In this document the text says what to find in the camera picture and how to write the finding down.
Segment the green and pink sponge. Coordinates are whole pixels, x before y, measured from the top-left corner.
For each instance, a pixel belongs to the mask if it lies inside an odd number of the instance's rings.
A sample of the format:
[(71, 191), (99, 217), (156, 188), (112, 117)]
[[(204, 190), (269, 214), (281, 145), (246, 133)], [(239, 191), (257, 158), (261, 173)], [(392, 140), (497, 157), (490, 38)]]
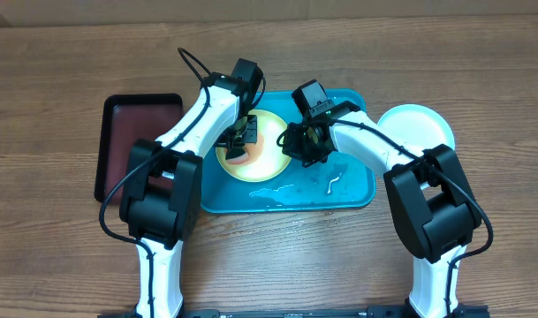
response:
[(238, 165), (249, 159), (249, 154), (243, 148), (231, 148), (225, 154), (225, 161), (228, 164)]

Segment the light blue plate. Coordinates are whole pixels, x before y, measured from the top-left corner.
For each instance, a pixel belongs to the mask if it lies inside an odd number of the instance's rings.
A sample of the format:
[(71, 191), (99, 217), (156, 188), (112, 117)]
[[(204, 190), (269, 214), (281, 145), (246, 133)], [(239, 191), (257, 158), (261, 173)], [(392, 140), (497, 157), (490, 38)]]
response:
[(386, 111), (378, 125), (414, 146), (435, 148), (440, 144), (456, 149), (453, 131), (434, 110), (419, 104), (398, 105)]

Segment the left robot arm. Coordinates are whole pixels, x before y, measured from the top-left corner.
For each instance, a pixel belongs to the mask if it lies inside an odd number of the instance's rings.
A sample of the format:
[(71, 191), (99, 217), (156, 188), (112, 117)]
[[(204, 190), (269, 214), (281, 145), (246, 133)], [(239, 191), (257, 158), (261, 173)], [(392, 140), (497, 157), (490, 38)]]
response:
[(194, 106), (153, 141), (138, 140), (119, 181), (120, 219), (140, 257), (135, 317), (178, 317), (182, 250), (201, 210), (203, 160), (217, 145), (246, 141), (249, 112), (266, 81), (260, 71), (212, 72), (201, 81)]

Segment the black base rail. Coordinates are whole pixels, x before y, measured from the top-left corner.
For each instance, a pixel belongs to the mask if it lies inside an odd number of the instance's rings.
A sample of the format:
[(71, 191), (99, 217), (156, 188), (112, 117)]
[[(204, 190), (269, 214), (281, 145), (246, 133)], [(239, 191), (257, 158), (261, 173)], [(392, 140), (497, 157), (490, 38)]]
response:
[[(132, 312), (122, 314), (100, 314), (98, 318), (142, 317)], [(366, 309), (330, 309), (313, 311), (241, 311), (220, 312), (215, 309), (185, 310), (176, 317), (181, 318), (409, 318), (419, 317), (410, 305), (369, 306)], [(466, 306), (459, 304), (453, 311), (456, 318), (489, 318), (487, 306)]]

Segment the teal plastic tray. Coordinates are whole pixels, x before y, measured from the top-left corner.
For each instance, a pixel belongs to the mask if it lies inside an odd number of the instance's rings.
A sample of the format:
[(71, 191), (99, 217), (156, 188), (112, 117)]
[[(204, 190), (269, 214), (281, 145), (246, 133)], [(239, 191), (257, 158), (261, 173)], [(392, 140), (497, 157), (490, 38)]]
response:
[[(255, 110), (267, 110), (286, 124), (301, 121), (290, 91), (265, 94)], [(276, 177), (262, 182), (236, 179), (211, 148), (203, 163), (201, 206), (214, 214), (361, 208), (375, 196), (374, 173), (357, 159), (333, 152), (326, 163), (304, 168), (291, 159)]]

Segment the yellow-green plate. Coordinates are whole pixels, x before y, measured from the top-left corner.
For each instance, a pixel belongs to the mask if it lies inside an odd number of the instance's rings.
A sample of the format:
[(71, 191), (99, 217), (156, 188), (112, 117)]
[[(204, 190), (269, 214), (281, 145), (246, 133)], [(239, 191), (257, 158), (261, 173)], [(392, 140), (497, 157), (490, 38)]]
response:
[(217, 148), (218, 162), (231, 176), (246, 182), (262, 182), (276, 177), (290, 163), (277, 145), (277, 137), (287, 128), (282, 118), (267, 110), (252, 110), (257, 118), (258, 135), (255, 144), (246, 144), (245, 153), (227, 161), (226, 148)]

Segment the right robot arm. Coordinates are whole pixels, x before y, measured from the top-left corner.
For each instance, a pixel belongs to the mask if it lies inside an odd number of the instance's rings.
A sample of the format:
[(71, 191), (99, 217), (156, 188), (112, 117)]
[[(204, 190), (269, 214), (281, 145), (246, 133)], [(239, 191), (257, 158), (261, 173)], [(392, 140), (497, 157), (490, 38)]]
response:
[(351, 102), (307, 110), (301, 122), (287, 125), (277, 145), (305, 167), (338, 152), (381, 176), (396, 233), (413, 256), (410, 313), (458, 316), (459, 265), (481, 224), (481, 212), (451, 147), (401, 140)]

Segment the black rectangular tray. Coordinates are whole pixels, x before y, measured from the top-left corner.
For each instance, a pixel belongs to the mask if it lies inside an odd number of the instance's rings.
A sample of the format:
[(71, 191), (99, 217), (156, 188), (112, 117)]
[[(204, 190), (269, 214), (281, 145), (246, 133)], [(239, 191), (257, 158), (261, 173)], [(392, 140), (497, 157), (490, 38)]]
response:
[(155, 140), (183, 116), (183, 100), (175, 93), (108, 97), (102, 114), (95, 199), (102, 202), (125, 176), (129, 153), (137, 140)]

